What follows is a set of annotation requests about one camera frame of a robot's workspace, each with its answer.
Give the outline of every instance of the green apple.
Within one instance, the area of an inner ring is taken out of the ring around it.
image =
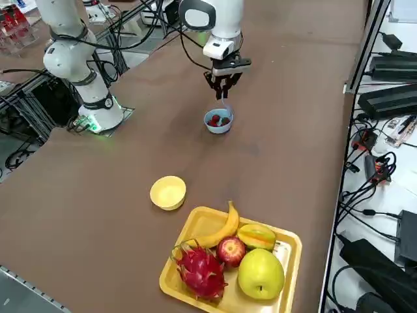
[[[240,263],[238,283],[251,298],[269,300],[280,294],[284,287],[284,270],[271,252],[255,249],[247,253]]]

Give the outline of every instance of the dragon fruit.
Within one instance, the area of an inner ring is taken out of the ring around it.
[[[202,248],[198,243],[193,247],[182,243],[179,248],[182,258],[174,258],[178,265],[177,270],[182,281],[194,292],[196,298],[221,298],[227,286],[223,275],[224,264],[221,264],[209,249]]]

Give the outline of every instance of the strawberry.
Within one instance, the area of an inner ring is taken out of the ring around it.
[[[222,126],[227,125],[227,124],[229,124],[229,123],[230,123],[230,119],[229,119],[228,117],[224,117],[224,118],[222,119]]]
[[[216,122],[214,122],[213,120],[208,121],[208,122],[207,122],[207,125],[208,125],[208,126],[211,126],[211,127],[217,127],[217,123],[216,123]]]
[[[214,114],[211,120],[215,123],[218,123],[220,121],[220,116],[217,114]]]

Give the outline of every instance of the yellow tray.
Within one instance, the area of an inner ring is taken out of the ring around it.
[[[222,228],[227,219],[227,213],[210,209],[208,207],[196,207],[188,217],[175,245],[185,240],[202,235],[210,235]],[[246,224],[260,224],[247,218],[240,218],[239,227]],[[225,281],[229,284],[225,288],[223,299],[219,303],[212,303],[196,299],[186,285],[182,282],[177,271],[177,265],[170,259],[167,260],[159,278],[162,291],[189,305],[211,313],[290,313],[293,303],[295,282],[301,257],[300,238],[286,230],[281,230],[269,225],[276,234],[274,255],[281,261],[285,273],[285,284],[280,295],[274,300],[256,301],[250,299],[240,290],[237,284],[237,269],[224,272]]]

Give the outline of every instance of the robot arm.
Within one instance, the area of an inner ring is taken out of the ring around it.
[[[179,5],[181,22],[193,31],[211,31],[203,54],[212,59],[212,72],[206,72],[208,84],[216,98],[227,98],[251,60],[240,57],[243,41],[240,21],[244,0],[182,0]]]
[[[95,133],[116,127],[123,119],[123,111],[100,73],[87,65],[95,48],[76,40],[60,39],[67,35],[96,43],[93,32],[81,21],[74,0],[36,0],[36,4],[54,39],[44,55],[45,67],[77,89],[83,100],[78,120]]]

